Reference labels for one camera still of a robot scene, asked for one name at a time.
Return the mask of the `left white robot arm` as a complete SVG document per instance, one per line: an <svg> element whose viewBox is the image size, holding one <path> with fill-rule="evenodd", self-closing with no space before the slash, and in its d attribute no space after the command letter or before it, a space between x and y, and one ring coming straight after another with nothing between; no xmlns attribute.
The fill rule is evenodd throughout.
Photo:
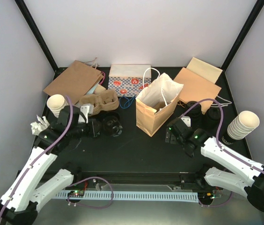
<svg viewBox="0 0 264 225"><path fill-rule="evenodd" d="M45 204L59 191L78 187L83 180L81 168L66 163L48 181L38 186L43 175L72 139L96 137L101 123L96 119L79 122L86 115L76 106L66 106L37 137L25 166L8 191L0 198L0 218L12 225L31 225Z"/></svg>

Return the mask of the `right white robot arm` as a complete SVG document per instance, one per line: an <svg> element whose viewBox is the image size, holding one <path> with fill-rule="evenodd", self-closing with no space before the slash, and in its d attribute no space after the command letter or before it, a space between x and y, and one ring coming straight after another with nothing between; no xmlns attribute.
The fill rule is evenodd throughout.
<svg viewBox="0 0 264 225"><path fill-rule="evenodd" d="M225 172L211 167L196 175L198 188L213 186L226 189L245 197L252 206L264 212L263 164L244 157L200 128L193 130L181 118L172 120L167 128L188 156L192 157L194 151L199 150L202 156L227 169Z"/></svg>

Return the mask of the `orange kraft paper bag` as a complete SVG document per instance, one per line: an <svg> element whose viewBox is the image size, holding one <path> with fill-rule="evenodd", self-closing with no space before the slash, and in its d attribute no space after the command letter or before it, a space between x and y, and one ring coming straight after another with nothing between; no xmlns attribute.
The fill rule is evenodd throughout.
<svg viewBox="0 0 264 225"><path fill-rule="evenodd" d="M166 73L158 74L136 97L136 126L152 137L173 114L183 86Z"/></svg>

